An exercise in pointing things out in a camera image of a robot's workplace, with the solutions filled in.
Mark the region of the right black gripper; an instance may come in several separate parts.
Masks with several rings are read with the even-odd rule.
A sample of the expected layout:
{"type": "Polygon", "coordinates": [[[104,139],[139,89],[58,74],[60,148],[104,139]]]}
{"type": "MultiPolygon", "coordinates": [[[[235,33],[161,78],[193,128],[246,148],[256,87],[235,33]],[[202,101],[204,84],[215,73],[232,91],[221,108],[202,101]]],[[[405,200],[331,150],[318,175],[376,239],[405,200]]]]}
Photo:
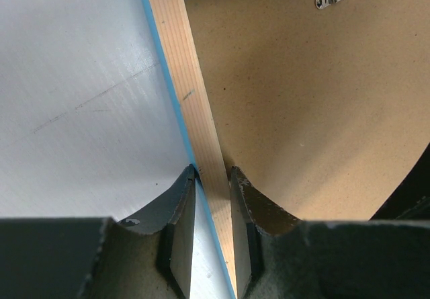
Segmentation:
{"type": "Polygon", "coordinates": [[[429,220],[429,145],[371,220],[429,220]]]}

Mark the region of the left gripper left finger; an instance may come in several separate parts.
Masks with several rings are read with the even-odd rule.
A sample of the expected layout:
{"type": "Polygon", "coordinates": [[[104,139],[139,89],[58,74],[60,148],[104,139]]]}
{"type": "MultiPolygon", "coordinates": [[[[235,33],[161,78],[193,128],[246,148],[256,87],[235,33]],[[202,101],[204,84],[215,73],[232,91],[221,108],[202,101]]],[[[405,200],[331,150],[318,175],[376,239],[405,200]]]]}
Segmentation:
{"type": "Polygon", "coordinates": [[[4,218],[2,298],[188,298],[196,172],[128,217],[4,218]]]}

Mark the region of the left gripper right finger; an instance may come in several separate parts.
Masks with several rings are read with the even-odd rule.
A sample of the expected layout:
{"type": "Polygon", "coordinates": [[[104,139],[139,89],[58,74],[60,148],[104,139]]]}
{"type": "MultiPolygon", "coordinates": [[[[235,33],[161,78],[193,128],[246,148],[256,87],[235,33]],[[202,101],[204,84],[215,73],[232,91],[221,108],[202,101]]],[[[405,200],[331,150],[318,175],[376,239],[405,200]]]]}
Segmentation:
{"type": "Polygon", "coordinates": [[[230,196],[239,298],[428,298],[429,223],[305,221],[238,167],[230,196]]]}

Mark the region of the blue picture frame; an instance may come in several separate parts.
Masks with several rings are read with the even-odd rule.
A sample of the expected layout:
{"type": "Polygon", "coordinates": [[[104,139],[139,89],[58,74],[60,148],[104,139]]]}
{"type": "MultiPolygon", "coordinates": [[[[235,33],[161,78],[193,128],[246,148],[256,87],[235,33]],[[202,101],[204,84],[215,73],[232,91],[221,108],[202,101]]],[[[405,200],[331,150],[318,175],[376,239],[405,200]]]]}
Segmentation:
{"type": "Polygon", "coordinates": [[[230,168],[243,169],[270,198],[285,202],[282,171],[290,135],[280,50],[270,26],[278,0],[142,0],[167,89],[228,288],[237,292],[230,168]]]}

